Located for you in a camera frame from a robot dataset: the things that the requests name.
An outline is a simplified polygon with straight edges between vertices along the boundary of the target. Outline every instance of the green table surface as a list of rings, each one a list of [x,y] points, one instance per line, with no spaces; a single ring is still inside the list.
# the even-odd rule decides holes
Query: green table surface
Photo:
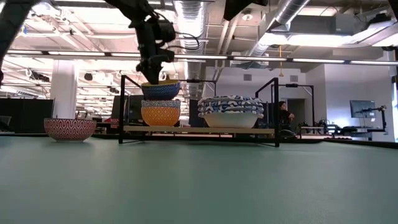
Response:
[[[0,223],[398,223],[398,151],[0,137]]]

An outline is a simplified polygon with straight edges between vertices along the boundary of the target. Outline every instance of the stacked bowls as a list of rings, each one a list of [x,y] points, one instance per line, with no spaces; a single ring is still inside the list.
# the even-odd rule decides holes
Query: stacked bowls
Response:
[[[214,96],[198,102],[199,117],[211,128],[253,128],[264,108],[259,98]]]
[[[159,85],[141,85],[146,100],[141,115],[149,126],[174,126],[180,119],[180,101],[172,100],[180,91],[178,80],[160,81]]]

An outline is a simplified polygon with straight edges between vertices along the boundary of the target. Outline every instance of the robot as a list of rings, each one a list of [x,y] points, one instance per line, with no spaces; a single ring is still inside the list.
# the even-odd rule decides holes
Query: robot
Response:
[[[173,51],[161,48],[176,38],[173,24],[161,14],[156,13],[147,0],[105,1],[118,8],[124,16],[130,19],[129,27],[136,30],[141,55],[141,61],[136,70],[142,72],[151,84],[159,84],[162,62],[173,62],[174,60]],[[4,56],[20,31],[29,11],[39,2],[40,0],[6,0],[0,13],[0,68]],[[263,6],[267,4],[267,0],[227,0],[224,18],[231,20],[252,2]],[[0,69],[0,86],[3,78],[4,74]]]

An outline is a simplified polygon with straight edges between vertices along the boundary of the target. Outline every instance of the white pillar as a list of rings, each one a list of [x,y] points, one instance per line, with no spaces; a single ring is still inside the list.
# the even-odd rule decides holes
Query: white pillar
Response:
[[[54,60],[51,79],[53,118],[75,119],[79,69],[75,61]]]
[[[396,58],[394,56],[395,52],[384,52],[385,55],[387,55],[387,59],[390,62],[395,62]],[[395,66],[390,66],[389,67],[389,73],[390,77],[394,78],[397,75],[397,68]],[[393,126],[393,131],[394,131],[394,139],[395,142],[398,142],[398,96],[397,96],[397,84],[392,83],[391,84],[391,110],[392,110],[392,126]]]

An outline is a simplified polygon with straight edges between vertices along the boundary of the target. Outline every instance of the white wall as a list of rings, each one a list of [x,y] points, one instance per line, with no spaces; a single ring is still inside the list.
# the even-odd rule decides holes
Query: white wall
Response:
[[[243,70],[241,68],[224,68],[220,78],[217,82],[217,95],[242,95],[242,96],[255,96],[255,92],[260,89],[264,84],[274,77],[279,78],[280,84],[291,83],[290,76],[298,75],[297,84],[305,84],[305,73],[301,73],[299,69],[283,69],[283,77],[280,77],[280,70],[275,69],[269,71],[268,69],[249,69]],[[206,79],[213,78],[214,68],[206,68]],[[244,74],[251,74],[252,81],[243,81]],[[204,89],[203,96],[213,96],[214,92],[207,86]],[[271,102],[271,87],[262,90],[259,97],[264,101]],[[279,91],[279,98],[306,98],[309,97],[308,93],[302,88],[286,88],[282,87]]]
[[[351,118],[350,100],[374,100],[376,106],[387,106],[388,135],[373,133],[375,141],[394,141],[389,67],[357,65],[320,65],[307,73],[307,83],[315,87],[315,118],[327,117],[343,126],[363,126],[363,119]],[[381,114],[367,126],[381,127]]]
[[[319,65],[306,74],[306,81],[308,85],[314,86],[314,107],[315,107],[315,121],[326,118],[326,88],[325,88],[325,66]],[[306,110],[312,109],[312,102],[310,98],[306,100]],[[305,120],[312,121],[311,113],[306,113]]]

